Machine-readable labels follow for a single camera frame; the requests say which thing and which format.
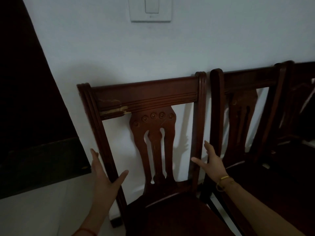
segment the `carved splat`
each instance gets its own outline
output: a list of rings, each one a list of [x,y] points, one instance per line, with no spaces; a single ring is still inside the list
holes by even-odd
[[[146,177],[145,192],[152,189],[154,185],[161,185],[166,182],[175,182],[173,177],[173,142],[175,137],[175,121],[176,114],[171,106],[156,108],[133,113],[130,118],[130,128],[134,135],[134,141],[138,148],[144,173]],[[160,129],[163,128],[165,132],[164,150],[165,150],[165,171],[167,177],[163,175],[162,169],[162,153],[161,153],[161,139],[162,133]],[[155,175],[153,177],[154,185],[151,184],[152,176],[150,170],[149,156],[147,145],[144,141],[144,134],[149,131],[148,138],[151,142],[153,163]]]
[[[223,158],[225,166],[244,160],[245,142],[257,102],[256,90],[238,91],[229,95],[229,139]]]

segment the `wooden furniture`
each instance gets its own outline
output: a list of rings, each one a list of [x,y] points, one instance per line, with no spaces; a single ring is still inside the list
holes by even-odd
[[[176,114],[171,105],[194,103],[191,156],[200,158],[206,102],[206,73],[194,77],[78,89],[110,181],[118,178],[102,120],[131,114],[130,128],[138,148],[145,189],[127,205],[122,188],[117,203],[127,235],[233,235],[229,228],[195,197],[199,167],[191,163],[189,179],[175,182],[172,170]],[[162,171],[160,128],[164,128],[165,177]],[[144,134],[152,146],[154,184]]]
[[[244,189],[261,202],[280,214],[305,235],[315,234],[315,218],[310,205],[305,204],[303,189],[295,182],[282,177],[272,169],[258,164],[266,148],[268,136],[274,131],[273,125],[277,110],[283,107],[291,81],[292,61],[274,67],[223,73],[214,69],[211,81],[211,131],[210,143],[217,155],[221,155],[223,139],[223,120],[225,104],[229,109],[228,146],[223,158],[227,173]],[[262,117],[249,153],[245,152],[245,142],[257,102],[257,88],[269,87]],[[206,201],[211,194],[210,180],[205,178],[205,188],[200,199]],[[244,218],[230,198],[214,191],[231,219],[243,235],[256,235],[249,222]]]
[[[302,144],[302,140],[315,139],[315,95],[305,106],[315,89],[314,80],[315,62],[294,65],[289,91],[283,94],[283,108],[278,110],[266,149],[266,157],[278,171],[305,187],[304,191],[312,197],[315,194],[309,185],[315,181],[315,148]]]

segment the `light switch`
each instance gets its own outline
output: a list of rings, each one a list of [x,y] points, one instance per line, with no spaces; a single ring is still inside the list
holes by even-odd
[[[132,22],[170,22],[172,0],[128,0]]]
[[[146,13],[158,13],[159,0],[145,0]]]

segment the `gold bracelet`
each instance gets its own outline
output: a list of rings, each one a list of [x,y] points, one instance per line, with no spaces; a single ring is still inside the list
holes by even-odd
[[[221,183],[221,180],[224,180],[224,179],[226,179],[226,178],[231,178],[230,176],[224,176],[224,177],[222,177],[221,179],[219,179],[219,181],[218,181],[218,183],[217,183],[217,185],[216,185],[216,189],[217,189],[217,191],[219,191],[219,192],[224,192],[224,187],[221,187],[220,186],[220,183]]]

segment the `white floor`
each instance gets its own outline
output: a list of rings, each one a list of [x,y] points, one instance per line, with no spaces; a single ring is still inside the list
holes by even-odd
[[[70,236],[89,212],[93,176],[80,176],[0,200],[0,235]],[[241,235],[218,200],[212,201],[236,236]],[[99,236],[125,235],[124,226],[112,228],[107,218]]]

